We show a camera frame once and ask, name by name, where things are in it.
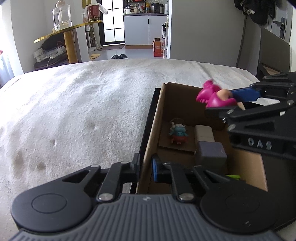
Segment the grey purple square block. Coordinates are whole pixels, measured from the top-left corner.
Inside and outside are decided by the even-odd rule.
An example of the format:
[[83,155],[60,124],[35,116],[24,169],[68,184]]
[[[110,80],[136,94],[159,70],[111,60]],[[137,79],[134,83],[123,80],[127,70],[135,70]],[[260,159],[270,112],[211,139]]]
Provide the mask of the grey purple square block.
[[196,163],[207,168],[221,168],[227,160],[224,147],[219,142],[199,141],[197,145]]

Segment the clear glass jar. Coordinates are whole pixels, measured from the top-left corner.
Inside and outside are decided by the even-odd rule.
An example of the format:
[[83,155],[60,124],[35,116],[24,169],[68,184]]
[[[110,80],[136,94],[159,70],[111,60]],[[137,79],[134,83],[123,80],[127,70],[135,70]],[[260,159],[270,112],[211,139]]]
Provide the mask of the clear glass jar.
[[63,30],[72,26],[71,7],[65,1],[57,1],[55,8],[52,10],[53,15],[53,32]]

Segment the black slippers pair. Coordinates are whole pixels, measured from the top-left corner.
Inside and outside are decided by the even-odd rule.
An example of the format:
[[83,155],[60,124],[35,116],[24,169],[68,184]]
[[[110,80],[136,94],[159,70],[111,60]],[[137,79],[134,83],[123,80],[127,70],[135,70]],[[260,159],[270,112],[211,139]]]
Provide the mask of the black slippers pair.
[[115,54],[112,56],[111,59],[127,59],[127,58],[128,57],[125,54],[121,54],[121,55]]

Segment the beige rectangular block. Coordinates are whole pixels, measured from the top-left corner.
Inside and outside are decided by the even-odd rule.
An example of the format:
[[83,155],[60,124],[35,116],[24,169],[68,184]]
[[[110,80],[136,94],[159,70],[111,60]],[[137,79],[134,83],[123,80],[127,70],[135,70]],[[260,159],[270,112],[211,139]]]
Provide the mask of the beige rectangular block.
[[195,143],[198,142],[215,142],[215,138],[210,126],[196,125],[194,129]]

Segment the blue haired small figurine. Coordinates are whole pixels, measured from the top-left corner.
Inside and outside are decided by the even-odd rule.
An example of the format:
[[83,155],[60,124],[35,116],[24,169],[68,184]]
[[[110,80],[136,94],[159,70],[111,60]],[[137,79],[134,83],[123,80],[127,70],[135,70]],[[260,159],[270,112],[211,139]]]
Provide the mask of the blue haired small figurine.
[[171,120],[169,137],[171,144],[182,145],[188,142],[187,128],[182,119],[174,118]]

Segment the black clothes hanging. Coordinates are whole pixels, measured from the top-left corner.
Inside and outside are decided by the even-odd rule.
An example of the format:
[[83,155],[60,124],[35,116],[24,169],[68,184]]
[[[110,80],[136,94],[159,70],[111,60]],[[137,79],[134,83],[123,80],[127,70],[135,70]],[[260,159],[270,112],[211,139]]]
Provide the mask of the black clothes hanging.
[[234,0],[234,5],[258,25],[266,25],[268,18],[274,19],[276,15],[273,0]]

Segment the green small item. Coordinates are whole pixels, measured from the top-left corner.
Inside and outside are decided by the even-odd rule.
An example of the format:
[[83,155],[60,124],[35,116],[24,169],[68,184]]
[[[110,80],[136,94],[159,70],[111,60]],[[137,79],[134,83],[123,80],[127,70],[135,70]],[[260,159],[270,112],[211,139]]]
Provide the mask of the green small item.
[[229,178],[235,179],[235,180],[240,180],[240,175],[226,175]]

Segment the magenta hooded figurine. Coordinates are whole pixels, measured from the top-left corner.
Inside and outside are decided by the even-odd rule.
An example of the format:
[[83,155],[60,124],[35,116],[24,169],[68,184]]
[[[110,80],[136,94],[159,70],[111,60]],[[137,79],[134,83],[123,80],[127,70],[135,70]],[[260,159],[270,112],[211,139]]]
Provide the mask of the magenta hooded figurine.
[[213,80],[207,80],[196,97],[196,102],[206,104],[206,108],[236,106],[237,101],[230,90],[222,89]]

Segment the white kitchen cabinet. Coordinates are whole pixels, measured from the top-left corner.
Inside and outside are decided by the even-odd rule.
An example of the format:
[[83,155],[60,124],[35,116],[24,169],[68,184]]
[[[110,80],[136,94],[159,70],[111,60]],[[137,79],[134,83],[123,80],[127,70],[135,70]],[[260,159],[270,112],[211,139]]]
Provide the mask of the white kitchen cabinet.
[[152,49],[154,38],[162,36],[165,14],[131,14],[123,16],[126,49]]

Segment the brown cardboard box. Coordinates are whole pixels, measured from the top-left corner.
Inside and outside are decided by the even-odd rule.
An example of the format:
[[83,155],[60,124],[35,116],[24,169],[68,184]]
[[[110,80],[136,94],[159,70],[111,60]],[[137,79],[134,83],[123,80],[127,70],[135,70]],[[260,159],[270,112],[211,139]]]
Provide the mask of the brown cardboard box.
[[221,143],[227,160],[214,166],[223,174],[239,175],[247,184],[268,189],[262,157],[259,154],[234,149],[227,128],[221,120],[205,117],[205,105],[196,102],[200,88],[177,83],[161,86],[156,112],[152,119],[142,173],[137,185],[138,194],[169,193],[167,184],[156,184],[152,176],[152,155],[162,162],[172,162],[192,168],[204,165],[198,159],[198,144]]

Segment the black shallow tray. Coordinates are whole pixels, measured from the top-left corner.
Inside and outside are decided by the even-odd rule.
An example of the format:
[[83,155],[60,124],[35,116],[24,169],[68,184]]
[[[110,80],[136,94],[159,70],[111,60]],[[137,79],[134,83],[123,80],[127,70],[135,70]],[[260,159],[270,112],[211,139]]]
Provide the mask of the black shallow tray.
[[[143,162],[137,186],[138,194],[169,194],[168,184],[156,184],[152,177],[152,154],[161,161],[179,163],[186,168],[197,164],[194,127],[210,126],[215,141],[221,143],[227,161],[222,174],[240,175],[247,184],[268,191],[278,202],[280,215],[275,224],[281,230],[295,222],[295,161],[279,159],[235,149],[229,141],[227,128],[221,120],[205,117],[205,105],[195,101],[200,88],[167,83],[154,92],[140,148]],[[189,132],[183,147],[174,147],[168,137],[169,122],[180,118]]]

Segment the black box lid with cardboard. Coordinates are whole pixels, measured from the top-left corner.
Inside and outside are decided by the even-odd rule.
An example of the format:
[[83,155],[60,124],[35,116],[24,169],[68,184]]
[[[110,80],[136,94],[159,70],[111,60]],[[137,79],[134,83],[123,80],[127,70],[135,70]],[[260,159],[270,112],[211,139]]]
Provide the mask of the black box lid with cardboard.
[[277,80],[287,78],[289,72],[274,69],[265,64],[259,63],[257,67],[256,77],[259,81]]

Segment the orange carton box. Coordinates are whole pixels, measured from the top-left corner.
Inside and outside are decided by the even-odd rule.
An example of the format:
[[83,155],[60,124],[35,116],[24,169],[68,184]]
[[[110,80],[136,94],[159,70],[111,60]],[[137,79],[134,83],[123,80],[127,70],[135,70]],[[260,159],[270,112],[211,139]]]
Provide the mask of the orange carton box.
[[163,57],[163,42],[160,38],[154,38],[152,50],[155,57]]

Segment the white fluffy blanket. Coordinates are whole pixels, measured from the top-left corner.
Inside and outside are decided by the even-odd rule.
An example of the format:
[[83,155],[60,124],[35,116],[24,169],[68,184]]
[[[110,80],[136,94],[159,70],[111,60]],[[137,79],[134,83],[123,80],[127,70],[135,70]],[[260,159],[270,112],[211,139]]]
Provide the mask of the white fluffy blanket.
[[167,59],[89,61],[29,72],[1,88],[1,240],[17,231],[21,192],[92,164],[130,161],[154,89],[172,82],[226,89],[257,81],[235,67]]

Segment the yellow cloth on floor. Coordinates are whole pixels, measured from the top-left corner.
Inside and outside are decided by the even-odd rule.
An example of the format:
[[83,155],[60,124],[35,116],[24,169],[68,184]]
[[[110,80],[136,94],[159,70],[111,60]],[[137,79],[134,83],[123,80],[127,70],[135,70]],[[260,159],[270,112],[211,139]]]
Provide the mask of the yellow cloth on floor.
[[91,60],[94,60],[96,58],[100,57],[100,54],[96,54],[96,53],[93,53],[91,56],[90,56],[90,59]]

